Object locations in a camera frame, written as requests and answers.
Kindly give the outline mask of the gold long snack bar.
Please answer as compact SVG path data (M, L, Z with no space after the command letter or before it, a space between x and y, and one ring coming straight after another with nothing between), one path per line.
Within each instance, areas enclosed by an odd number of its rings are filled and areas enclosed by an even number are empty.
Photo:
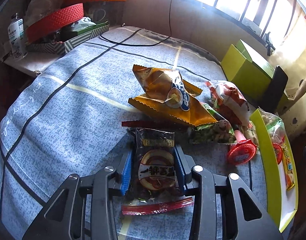
M282 162L284 167L286 189L290 190L295 186L293 165L291 163L290 154L285 144L282 145Z

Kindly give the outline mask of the dark red-edged cake packet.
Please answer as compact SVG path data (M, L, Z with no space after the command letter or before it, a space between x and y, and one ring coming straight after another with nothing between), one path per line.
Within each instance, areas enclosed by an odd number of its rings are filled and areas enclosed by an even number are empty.
M135 136L131 181L122 205L122 214L153 215L194 204L184 197L175 170L175 133L152 121L123 121Z

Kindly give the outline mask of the green snack packet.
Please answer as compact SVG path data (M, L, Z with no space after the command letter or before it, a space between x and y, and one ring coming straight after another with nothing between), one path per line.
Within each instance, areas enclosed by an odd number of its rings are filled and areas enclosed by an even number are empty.
M190 143L201 144L204 142L216 142L229 145L236 142L234 130L230 122L209 104L204 102L201 104L217 121L194 128L190 133Z

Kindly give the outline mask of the red lid jelly cup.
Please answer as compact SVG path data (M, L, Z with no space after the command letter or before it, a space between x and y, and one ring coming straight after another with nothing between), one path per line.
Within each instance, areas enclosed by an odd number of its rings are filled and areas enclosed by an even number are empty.
M234 131L237 144L230 148L227 161L233 165L242 165L250 161L257 152L257 145L251 139L246 139L238 129Z

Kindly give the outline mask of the pale green nut packet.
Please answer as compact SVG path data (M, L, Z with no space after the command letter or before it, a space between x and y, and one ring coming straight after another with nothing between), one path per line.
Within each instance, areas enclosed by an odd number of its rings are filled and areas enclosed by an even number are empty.
M259 145L256 127L251 121L249 121L247 126L242 126L241 130L246 139L250 139L256 146Z

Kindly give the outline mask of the white orange snack bag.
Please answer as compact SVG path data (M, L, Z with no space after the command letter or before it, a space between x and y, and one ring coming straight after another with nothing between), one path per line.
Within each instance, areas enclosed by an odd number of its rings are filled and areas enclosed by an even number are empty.
M248 126L250 108L246 98L235 84L229 81L206 81L210 89L213 106L232 125Z

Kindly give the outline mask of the orange yellow chips bag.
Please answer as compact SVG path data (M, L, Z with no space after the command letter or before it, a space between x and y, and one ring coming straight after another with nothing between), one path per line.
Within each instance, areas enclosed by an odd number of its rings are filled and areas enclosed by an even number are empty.
M136 109L184 126L198 127L217 122L196 99L202 90L183 80L178 70L135 64L132 71L144 90L144 94L128 100Z

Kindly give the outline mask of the clear bag white candies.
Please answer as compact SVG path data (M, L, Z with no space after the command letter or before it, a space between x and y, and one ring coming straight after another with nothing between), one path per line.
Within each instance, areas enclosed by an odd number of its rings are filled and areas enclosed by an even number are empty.
M285 142L286 131L282 119L275 114L264 111L263 109L258 109L264 126L260 126L257 132L258 138L263 134L268 135L271 143L276 142L281 146Z

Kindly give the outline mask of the shallow green-rimmed box tray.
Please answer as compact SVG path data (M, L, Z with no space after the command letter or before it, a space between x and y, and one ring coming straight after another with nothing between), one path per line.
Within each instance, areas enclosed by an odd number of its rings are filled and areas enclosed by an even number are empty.
M250 121L255 125L256 133L259 131L260 126L264 126L258 109L251 114ZM295 217L299 202L299 188L293 152L286 134L284 144L287 146L290 154L295 182L295 186L287 190L283 162L281 161L279 165L277 164L269 136L263 134L258 138L258 143L267 187L268 213L278 226L280 232L284 232Z

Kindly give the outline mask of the black smartphone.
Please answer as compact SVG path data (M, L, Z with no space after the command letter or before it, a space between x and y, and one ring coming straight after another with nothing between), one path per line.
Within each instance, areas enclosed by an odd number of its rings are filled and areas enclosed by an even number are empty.
M287 74L280 66L276 66L272 80L270 81L261 101L261 108L264 111L274 113L282 95L284 94L287 82Z

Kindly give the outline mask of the grey plaid bed sheet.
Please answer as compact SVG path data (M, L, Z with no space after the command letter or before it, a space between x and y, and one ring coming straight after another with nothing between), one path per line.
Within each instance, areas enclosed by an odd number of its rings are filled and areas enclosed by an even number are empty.
M145 115L129 103L143 93L132 68L175 69L202 89L225 78L206 50L152 31L122 27L55 61L15 100L0 123L0 222L14 239L72 173L96 173L125 152L123 121Z

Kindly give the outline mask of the green cardboard box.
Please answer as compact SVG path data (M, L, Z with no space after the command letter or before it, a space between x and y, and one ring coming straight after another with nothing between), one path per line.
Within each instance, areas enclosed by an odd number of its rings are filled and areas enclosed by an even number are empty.
M221 66L228 81L234 83L243 95L253 104L261 107L265 91L275 72L273 67L262 55L239 40L231 44ZM286 109L288 96L284 94L274 112L281 113Z

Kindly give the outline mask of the bedside white table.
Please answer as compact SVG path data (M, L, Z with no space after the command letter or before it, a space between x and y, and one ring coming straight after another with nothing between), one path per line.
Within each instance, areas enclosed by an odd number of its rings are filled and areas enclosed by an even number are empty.
M56 54L28 52L27 55L19 61L15 61L15 59L10 56L4 63L31 77L36 77L60 58L61 56Z

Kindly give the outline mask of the white plastic bottle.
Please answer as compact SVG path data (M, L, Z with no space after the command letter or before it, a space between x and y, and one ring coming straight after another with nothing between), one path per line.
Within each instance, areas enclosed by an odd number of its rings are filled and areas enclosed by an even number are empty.
M27 54L24 23L23 19L20 18L17 13L11 17L11 22L8 26L8 38L13 59L15 61L23 59Z

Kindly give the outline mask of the black window clamp mount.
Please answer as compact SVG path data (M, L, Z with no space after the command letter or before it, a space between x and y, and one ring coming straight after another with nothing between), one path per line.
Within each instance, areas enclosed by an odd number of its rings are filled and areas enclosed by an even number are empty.
M269 31L264 35L264 40L266 42L266 48L267 48L267 56L271 56L272 53L275 51L275 46L272 44L271 40L271 32Z

